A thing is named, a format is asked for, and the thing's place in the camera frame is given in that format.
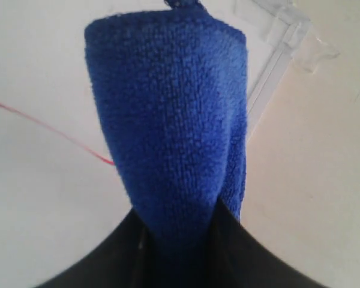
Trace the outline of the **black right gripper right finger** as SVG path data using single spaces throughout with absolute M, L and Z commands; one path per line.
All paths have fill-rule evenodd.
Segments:
M 326 287 L 262 245 L 217 200 L 209 228 L 210 287 Z

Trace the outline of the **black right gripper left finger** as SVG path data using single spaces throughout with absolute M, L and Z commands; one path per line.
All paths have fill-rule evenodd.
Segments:
M 97 248 L 39 287 L 152 287 L 151 260 L 148 231 L 131 210 Z

